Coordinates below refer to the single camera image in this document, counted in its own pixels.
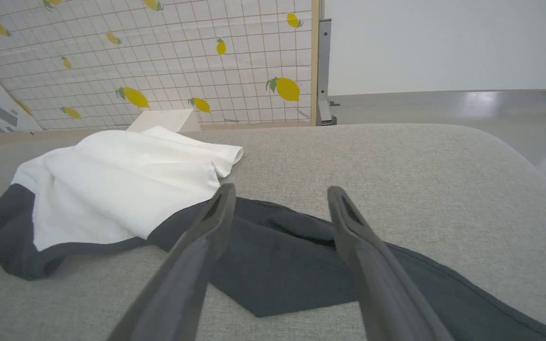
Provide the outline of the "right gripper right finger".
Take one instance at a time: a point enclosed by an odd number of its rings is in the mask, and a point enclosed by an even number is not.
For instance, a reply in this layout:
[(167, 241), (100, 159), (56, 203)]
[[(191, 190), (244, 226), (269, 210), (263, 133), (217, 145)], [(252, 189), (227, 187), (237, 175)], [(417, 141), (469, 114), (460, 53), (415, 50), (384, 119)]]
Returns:
[(351, 270), (369, 341), (450, 341), (452, 336), (346, 191), (328, 188), (335, 245)]

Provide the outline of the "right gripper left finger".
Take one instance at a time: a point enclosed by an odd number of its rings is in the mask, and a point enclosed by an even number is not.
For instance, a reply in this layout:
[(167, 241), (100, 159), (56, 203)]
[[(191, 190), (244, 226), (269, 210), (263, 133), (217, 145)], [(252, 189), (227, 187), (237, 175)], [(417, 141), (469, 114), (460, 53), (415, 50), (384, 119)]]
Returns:
[(227, 250), (235, 207), (234, 184), (223, 184), (171, 248), (110, 341), (195, 339), (211, 272)]

